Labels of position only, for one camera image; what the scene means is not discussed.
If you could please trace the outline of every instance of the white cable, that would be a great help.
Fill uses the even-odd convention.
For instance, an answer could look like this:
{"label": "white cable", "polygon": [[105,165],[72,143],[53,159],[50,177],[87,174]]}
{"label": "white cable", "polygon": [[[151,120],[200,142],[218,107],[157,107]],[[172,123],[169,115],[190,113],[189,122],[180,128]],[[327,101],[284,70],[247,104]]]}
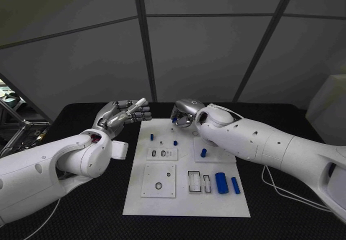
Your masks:
{"label": "white cable", "polygon": [[[265,181],[265,179],[264,179],[265,169],[267,169],[267,171],[268,171],[268,175],[270,175],[270,179],[271,179],[272,184],[270,184],[270,183]],[[327,207],[326,207],[324,205],[316,203],[314,201],[310,201],[309,199],[306,199],[306,198],[303,198],[301,196],[296,195],[294,193],[291,193],[290,191],[284,190],[283,188],[280,188],[280,187],[275,185],[275,182],[274,182],[274,179],[272,179],[272,174],[271,174],[271,171],[270,171],[268,166],[264,166],[264,167],[262,167],[261,180],[262,180],[262,182],[264,182],[265,184],[268,184],[270,186],[274,187],[275,192],[277,192],[278,195],[281,195],[283,197],[285,197],[285,198],[288,198],[288,199],[293,199],[293,200],[296,200],[296,201],[307,204],[309,206],[311,206],[311,207],[316,208],[316,209],[320,209],[320,210],[332,213],[332,211],[327,209]],[[281,190],[281,191],[284,191],[285,193],[291,194],[293,196],[296,196],[297,198],[303,199],[304,201],[300,200],[300,199],[297,199],[297,198],[294,198],[294,197],[290,197],[290,196],[281,194],[281,193],[278,192],[278,190]]]}
{"label": "white cable", "polygon": [[222,110],[234,113],[241,119],[244,119],[244,117],[242,117],[236,112],[234,112],[232,110],[229,110],[228,108],[225,108],[225,107],[222,107],[222,106],[219,106],[219,105],[215,105],[215,104],[212,104],[212,103],[210,103],[208,106],[210,106],[210,107],[218,107],[219,109],[222,109]]}
{"label": "white cable", "polygon": [[61,199],[58,200],[56,206],[55,206],[55,208],[53,208],[53,211],[52,211],[50,216],[48,217],[46,221],[43,222],[43,224],[40,225],[40,227],[37,228],[37,230],[30,234],[30,236],[26,237],[26,239],[23,239],[23,240],[27,240],[27,239],[36,234],[36,232],[42,229],[42,227],[45,226],[45,224],[48,223],[50,217],[53,216],[53,214],[55,214],[55,212],[56,212],[56,208],[58,208],[59,202],[61,202]]}

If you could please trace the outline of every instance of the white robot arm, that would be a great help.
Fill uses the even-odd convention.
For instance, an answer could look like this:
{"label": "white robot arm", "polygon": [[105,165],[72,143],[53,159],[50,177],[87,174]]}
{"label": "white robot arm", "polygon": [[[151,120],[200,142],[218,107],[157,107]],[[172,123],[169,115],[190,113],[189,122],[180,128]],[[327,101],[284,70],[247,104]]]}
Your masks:
{"label": "white robot arm", "polygon": [[[91,129],[0,159],[0,226],[26,217],[104,173],[110,160],[125,159],[128,144],[111,139],[124,124],[151,120],[148,102],[114,101]],[[56,167],[71,173],[58,178]]]}
{"label": "white robot arm", "polygon": [[346,223],[346,146],[307,140],[251,119],[236,120],[219,106],[205,107],[193,99],[176,102],[170,119],[180,127],[195,121],[206,144],[300,179]]}

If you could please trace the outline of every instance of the black fabric surface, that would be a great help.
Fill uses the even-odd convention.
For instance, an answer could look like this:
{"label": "black fabric surface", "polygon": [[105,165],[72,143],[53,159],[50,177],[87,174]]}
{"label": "black fabric surface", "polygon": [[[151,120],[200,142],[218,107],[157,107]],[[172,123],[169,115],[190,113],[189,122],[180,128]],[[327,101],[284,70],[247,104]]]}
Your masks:
{"label": "black fabric surface", "polygon": [[[79,134],[92,126],[105,103],[68,105],[46,134],[53,142]],[[321,142],[298,109],[288,104],[219,103],[245,118],[281,131]],[[153,118],[169,118],[173,103],[151,103]],[[345,239],[346,225],[333,213],[281,197],[262,183],[260,164],[236,161],[251,218],[123,216],[140,123],[125,126],[115,138],[128,143],[125,160],[111,160],[101,177],[79,186],[59,203],[33,240],[69,239]],[[271,168],[275,184],[310,200],[319,201],[309,187],[288,174]],[[52,213],[50,204],[26,218],[0,228],[0,239],[23,239]]]}

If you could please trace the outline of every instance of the table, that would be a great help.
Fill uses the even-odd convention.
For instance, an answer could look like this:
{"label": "table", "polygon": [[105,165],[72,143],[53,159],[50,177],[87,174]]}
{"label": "table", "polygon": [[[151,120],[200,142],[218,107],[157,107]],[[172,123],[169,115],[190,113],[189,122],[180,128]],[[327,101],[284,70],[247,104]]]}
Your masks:
{"label": "table", "polygon": [[[245,118],[288,134],[321,142],[301,111],[290,104],[216,103]],[[45,143],[79,134],[92,126],[105,103],[68,105],[50,126]],[[151,103],[154,118],[169,118],[173,103]],[[127,159],[111,160],[102,176],[61,199],[45,227],[32,239],[345,239],[336,216],[281,197],[261,180],[262,165],[236,160],[251,218],[123,216],[141,123],[125,126],[117,141],[128,143]],[[271,169],[275,184],[320,201],[293,176]],[[0,239],[23,239],[45,222],[55,203],[0,229]]]}

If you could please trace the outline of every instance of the small blue piece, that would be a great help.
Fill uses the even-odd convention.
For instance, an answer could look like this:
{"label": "small blue piece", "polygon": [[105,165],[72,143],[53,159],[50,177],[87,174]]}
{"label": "small blue piece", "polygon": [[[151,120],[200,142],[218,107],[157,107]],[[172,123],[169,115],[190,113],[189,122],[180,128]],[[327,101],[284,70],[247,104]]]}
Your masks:
{"label": "small blue piece", "polygon": [[229,192],[229,186],[228,186],[225,173],[218,172],[215,174],[215,178],[216,178],[216,185],[218,185],[218,193],[226,194]]}
{"label": "small blue piece", "polygon": [[232,179],[232,187],[234,187],[235,194],[239,194],[239,193],[241,193],[241,190],[239,190],[236,178],[232,177],[231,179]]}
{"label": "small blue piece", "polygon": [[200,157],[205,158],[205,157],[206,157],[206,154],[208,154],[208,150],[203,148],[203,149],[202,149],[202,153],[200,153]]}

